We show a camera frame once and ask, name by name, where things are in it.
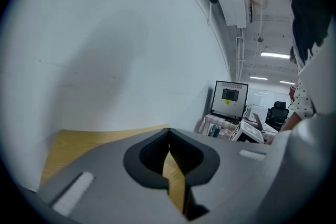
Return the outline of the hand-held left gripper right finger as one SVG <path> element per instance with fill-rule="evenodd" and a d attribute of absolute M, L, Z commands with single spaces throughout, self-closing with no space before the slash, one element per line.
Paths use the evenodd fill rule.
<path fill-rule="evenodd" d="M 168 220 L 259 220 L 275 179 L 275 148 L 168 129 L 185 177 L 184 214 Z"/>

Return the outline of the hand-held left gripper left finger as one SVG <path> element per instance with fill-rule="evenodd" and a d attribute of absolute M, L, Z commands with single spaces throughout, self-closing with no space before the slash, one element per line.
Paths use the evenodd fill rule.
<path fill-rule="evenodd" d="M 136 182 L 124 166 L 126 151 L 162 130 L 97 146 L 61 169 L 40 188 L 48 218 L 59 224 L 187 224 L 162 188 Z"/>

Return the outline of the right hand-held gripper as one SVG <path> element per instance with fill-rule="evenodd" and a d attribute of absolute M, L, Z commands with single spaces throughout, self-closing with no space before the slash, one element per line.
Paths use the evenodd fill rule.
<path fill-rule="evenodd" d="M 231 141 L 264 144 L 261 131 L 245 121 L 241 121 L 230 136 Z"/>

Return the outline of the person's right forearm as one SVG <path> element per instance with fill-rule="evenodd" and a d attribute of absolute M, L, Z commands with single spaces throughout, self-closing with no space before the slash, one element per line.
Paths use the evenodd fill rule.
<path fill-rule="evenodd" d="M 291 98 L 290 109 L 293 113 L 280 129 L 281 132 L 292 130 L 299 122 L 309 119 L 314 115 L 312 102 L 300 79 L 298 80 L 298 86 L 295 88 L 291 87 L 289 93 Z"/>

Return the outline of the grey laptop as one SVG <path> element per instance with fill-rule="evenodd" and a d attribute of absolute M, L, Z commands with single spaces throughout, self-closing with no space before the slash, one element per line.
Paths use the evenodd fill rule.
<path fill-rule="evenodd" d="M 253 116 L 254 116 L 254 118 L 255 118 L 255 120 L 256 120 L 256 125 L 254 125 L 254 127 L 255 127 L 256 129 L 258 129 L 259 131 L 264 132 L 265 130 L 264 130 L 264 128 L 263 128 L 263 125 L 262 125 L 262 123 L 261 123 L 261 121 L 260 121 L 260 118 L 259 118 L 258 114 L 253 113 Z"/>

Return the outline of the black office chair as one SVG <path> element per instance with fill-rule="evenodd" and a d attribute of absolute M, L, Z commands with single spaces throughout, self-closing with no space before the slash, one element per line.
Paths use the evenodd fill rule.
<path fill-rule="evenodd" d="M 266 124 L 273 129 L 280 131 L 289 114 L 286 102 L 276 101 L 271 109 L 268 109 Z"/>

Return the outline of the white checked-top desk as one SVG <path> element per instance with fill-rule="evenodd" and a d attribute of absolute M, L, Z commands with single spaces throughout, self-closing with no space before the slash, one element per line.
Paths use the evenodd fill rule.
<path fill-rule="evenodd" d="M 237 124 L 231 123 L 224 118 L 220 118 L 219 116 L 208 114 L 204 116 L 203 121 L 198 129 L 198 132 L 202 135 L 207 136 L 211 125 L 217 125 L 217 126 L 223 127 L 224 129 L 229 129 L 231 130 L 231 133 L 238 126 Z M 261 125 L 264 130 L 262 132 L 262 136 L 264 140 L 270 140 L 278 133 L 277 130 L 275 130 L 274 128 L 272 128 L 266 123 L 262 123 Z"/>

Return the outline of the grey equipment cabinet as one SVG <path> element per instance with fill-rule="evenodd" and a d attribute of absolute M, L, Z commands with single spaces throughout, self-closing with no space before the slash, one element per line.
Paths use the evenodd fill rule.
<path fill-rule="evenodd" d="M 240 122 L 246 109 L 248 90 L 248 84 L 217 80 L 211 114 Z"/>

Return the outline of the wooden table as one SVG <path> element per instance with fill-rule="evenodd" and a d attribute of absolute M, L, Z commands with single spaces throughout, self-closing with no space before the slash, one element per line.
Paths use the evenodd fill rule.
<path fill-rule="evenodd" d="M 115 142 L 149 131 L 168 128 L 168 125 L 146 127 L 126 131 L 88 132 L 61 130 L 56 135 L 44 165 L 40 186 L 47 183 L 58 171 L 87 151 L 109 142 Z M 163 176 L 169 181 L 169 198 L 174 206 L 183 211 L 184 176 L 171 154 L 168 154 L 163 168 Z"/>

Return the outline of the white ceiling conduit pipes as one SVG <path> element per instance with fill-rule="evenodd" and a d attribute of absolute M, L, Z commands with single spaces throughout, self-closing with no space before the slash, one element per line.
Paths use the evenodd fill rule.
<path fill-rule="evenodd" d="M 240 34 L 236 37 L 236 82 L 241 80 L 245 63 L 245 32 L 240 29 Z"/>

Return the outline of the row of ceiling light strips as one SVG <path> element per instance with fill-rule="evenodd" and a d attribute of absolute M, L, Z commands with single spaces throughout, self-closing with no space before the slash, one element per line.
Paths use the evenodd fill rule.
<path fill-rule="evenodd" d="M 289 55 L 262 51 L 250 64 L 247 78 L 294 86 L 297 74 L 297 66 L 290 61 Z"/>

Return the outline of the white air conditioner unit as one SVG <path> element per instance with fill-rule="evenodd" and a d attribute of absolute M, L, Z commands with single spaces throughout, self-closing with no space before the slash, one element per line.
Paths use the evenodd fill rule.
<path fill-rule="evenodd" d="M 218 0 L 226 25 L 246 28 L 250 23 L 249 0 Z"/>

